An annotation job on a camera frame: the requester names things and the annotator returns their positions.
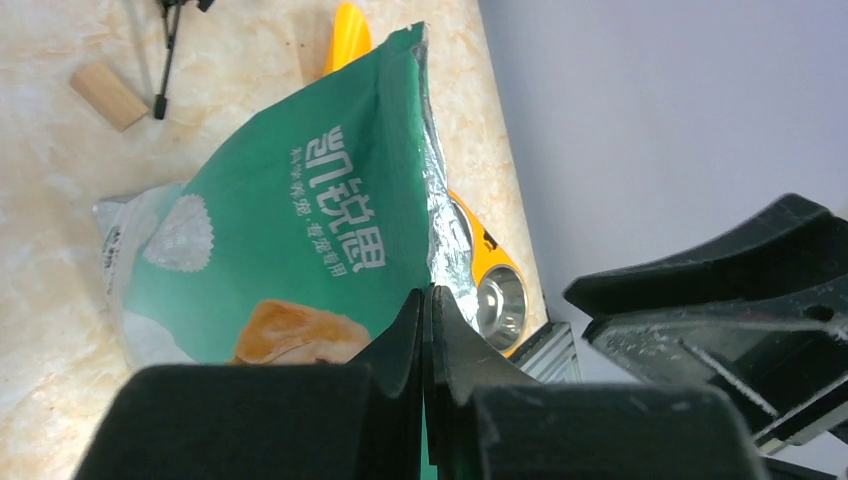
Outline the green pet food bag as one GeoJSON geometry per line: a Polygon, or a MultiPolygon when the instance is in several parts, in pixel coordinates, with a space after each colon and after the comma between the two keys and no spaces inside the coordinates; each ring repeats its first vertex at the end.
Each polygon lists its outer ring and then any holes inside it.
{"type": "Polygon", "coordinates": [[[397,30],[257,113],[189,181],[97,204],[109,313],[134,374],[344,364],[431,286],[475,320],[428,47],[425,23],[397,30]]]}

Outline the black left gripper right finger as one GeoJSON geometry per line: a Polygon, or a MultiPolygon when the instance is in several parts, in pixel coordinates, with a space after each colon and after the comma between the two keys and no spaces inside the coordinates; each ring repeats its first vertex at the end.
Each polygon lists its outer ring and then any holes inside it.
{"type": "Polygon", "coordinates": [[[423,303],[430,463],[442,479],[765,479],[727,396],[707,386],[542,383],[490,347],[451,291],[423,303]]]}

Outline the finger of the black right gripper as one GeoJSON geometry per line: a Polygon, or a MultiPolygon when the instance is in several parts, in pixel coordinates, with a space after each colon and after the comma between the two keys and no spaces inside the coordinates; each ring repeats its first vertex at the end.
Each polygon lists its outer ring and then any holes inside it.
{"type": "Polygon", "coordinates": [[[790,193],[689,250],[573,281],[583,338],[641,381],[708,384],[768,453],[847,432],[847,222],[790,193]]]}

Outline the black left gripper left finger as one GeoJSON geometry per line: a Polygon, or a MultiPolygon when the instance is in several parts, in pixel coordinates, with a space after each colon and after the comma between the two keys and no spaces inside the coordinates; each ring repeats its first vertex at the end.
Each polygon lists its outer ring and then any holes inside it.
{"type": "Polygon", "coordinates": [[[114,398],[80,479],[417,479],[421,320],[413,290],[344,364],[161,365],[114,398]]]}

